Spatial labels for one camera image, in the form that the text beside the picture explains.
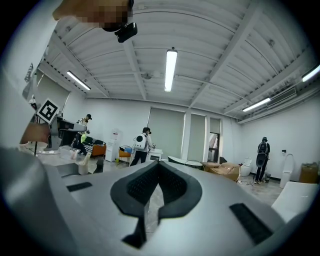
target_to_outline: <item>white corrugated ceiling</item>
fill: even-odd
[[[277,2],[134,2],[138,34],[123,44],[73,17],[59,21],[45,58],[50,72],[72,71],[92,90],[64,80],[88,98],[156,101],[243,119],[245,106],[299,84],[317,63],[302,29]],[[172,47],[178,59],[172,92],[165,92]]]

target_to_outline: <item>fluorescent light tube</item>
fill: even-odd
[[[247,111],[255,109],[256,107],[259,107],[259,106],[261,106],[261,105],[263,105],[263,104],[265,104],[265,103],[267,103],[269,101],[270,101],[270,98],[266,98],[266,99],[264,99],[264,100],[262,100],[262,101],[260,101],[260,102],[258,102],[256,104],[252,105],[252,106],[249,106],[249,107],[243,109],[242,111],[243,112],[247,112]]]
[[[166,52],[165,83],[164,83],[165,92],[171,92],[172,83],[174,81],[177,57],[178,57],[178,52],[176,50],[168,50]]]
[[[91,88],[86,85],[84,82],[82,82],[78,77],[76,77],[71,71],[68,71],[67,74],[72,77],[76,82],[78,82],[78,84],[80,84],[81,86],[83,86],[84,88],[86,88],[88,91],[91,90]]]
[[[310,78],[312,78],[319,71],[320,71],[320,65],[317,66],[314,70],[312,70],[309,74],[306,74],[306,75],[302,76],[302,82],[305,82],[305,81],[309,80]]]

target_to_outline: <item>floor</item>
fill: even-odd
[[[39,143],[37,147],[38,150],[42,151],[46,147],[45,143]],[[21,151],[26,152],[28,154],[33,155],[34,153],[35,144],[28,144],[25,146],[22,146],[20,148]],[[79,163],[83,161],[85,158],[83,155],[80,155],[76,161],[74,160],[66,160],[60,157],[59,152],[52,152],[53,154],[41,154],[38,153],[37,157],[40,159],[40,161],[46,165],[52,165],[52,166],[59,166],[59,165],[65,165],[70,163]],[[90,173],[93,173],[97,167],[97,160],[101,159],[101,157],[91,158],[88,163],[88,169]],[[126,168],[128,165],[125,163],[115,163],[115,162],[108,162],[104,161],[103,165],[103,171],[104,172],[110,172],[114,167],[117,167],[119,169]],[[241,183],[237,183],[241,188],[243,188],[246,192],[251,194],[252,196],[256,197],[258,200],[268,204],[272,205],[275,200],[280,195],[282,189],[280,188],[280,182],[277,180],[270,180],[268,183],[262,183],[262,184],[254,184],[253,182],[253,176],[249,175],[247,177],[240,177],[239,181]],[[147,239],[149,239],[153,233],[155,232],[157,226],[158,226],[158,209],[161,208],[164,205],[163,200],[163,194],[162,190],[159,187],[159,185],[155,188],[150,201],[148,202],[146,206],[146,218],[145,218],[145,231]]]

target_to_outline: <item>brown box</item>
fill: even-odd
[[[317,183],[318,182],[318,165],[302,164],[299,182],[301,183]]]
[[[204,166],[204,171],[210,173],[210,168],[217,168],[220,166],[217,162],[201,162]]]
[[[210,173],[222,175],[234,182],[237,182],[240,174],[240,166],[234,163],[224,162],[217,168],[210,168]]]

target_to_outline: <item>toilet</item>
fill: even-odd
[[[242,177],[246,177],[250,174],[251,169],[252,169],[252,165],[251,165],[252,159],[250,157],[247,157],[244,160],[243,165],[241,166],[241,176]]]
[[[280,181],[280,188],[284,188],[287,182],[290,181],[292,172],[294,171],[295,161],[293,154],[287,154],[284,159],[282,177]]]

